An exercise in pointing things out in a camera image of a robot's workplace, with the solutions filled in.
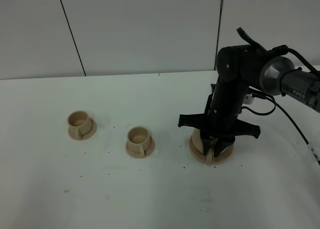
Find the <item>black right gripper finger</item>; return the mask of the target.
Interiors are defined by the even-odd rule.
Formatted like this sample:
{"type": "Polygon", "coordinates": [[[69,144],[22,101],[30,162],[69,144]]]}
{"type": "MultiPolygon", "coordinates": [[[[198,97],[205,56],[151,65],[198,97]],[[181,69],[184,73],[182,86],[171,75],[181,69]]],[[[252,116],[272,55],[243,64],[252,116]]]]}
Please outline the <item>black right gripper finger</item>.
{"type": "Polygon", "coordinates": [[[218,157],[227,147],[233,145],[235,142],[235,137],[220,137],[217,139],[215,146],[213,148],[214,157],[218,157]]]}
{"type": "Polygon", "coordinates": [[[209,151],[209,149],[211,147],[212,136],[209,133],[205,132],[205,131],[200,131],[200,139],[201,139],[202,146],[203,146],[202,154],[204,156],[207,156],[208,151],[209,151]]]}

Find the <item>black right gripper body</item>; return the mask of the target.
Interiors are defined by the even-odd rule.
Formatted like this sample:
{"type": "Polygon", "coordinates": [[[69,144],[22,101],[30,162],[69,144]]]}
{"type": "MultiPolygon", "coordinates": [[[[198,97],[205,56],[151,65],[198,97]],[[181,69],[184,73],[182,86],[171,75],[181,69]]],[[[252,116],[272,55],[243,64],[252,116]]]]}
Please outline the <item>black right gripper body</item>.
{"type": "Polygon", "coordinates": [[[249,85],[240,80],[225,82],[218,78],[204,113],[181,114],[178,126],[198,129],[202,137],[208,139],[245,135],[257,139],[261,133],[260,127],[238,119],[248,88],[249,85]]]}

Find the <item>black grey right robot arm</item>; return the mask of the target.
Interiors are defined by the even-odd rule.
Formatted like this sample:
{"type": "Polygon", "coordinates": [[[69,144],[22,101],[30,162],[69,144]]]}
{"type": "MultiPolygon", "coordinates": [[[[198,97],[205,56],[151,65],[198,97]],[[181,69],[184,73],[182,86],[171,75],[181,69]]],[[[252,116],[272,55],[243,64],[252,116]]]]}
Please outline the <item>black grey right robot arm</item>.
{"type": "Polygon", "coordinates": [[[180,115],[178,126],[198,129],[202,154],[207,156],[213,140],[218,157],[236,136],[258,138],[261,130],[238,119],[247,93],[274,101],[288,95],[309,108],[320,110],[320,72],[299,53],[285,45],[265,50],[241,45],[222,48],[217,55],[218,78],[202,114],[180,115]]]}

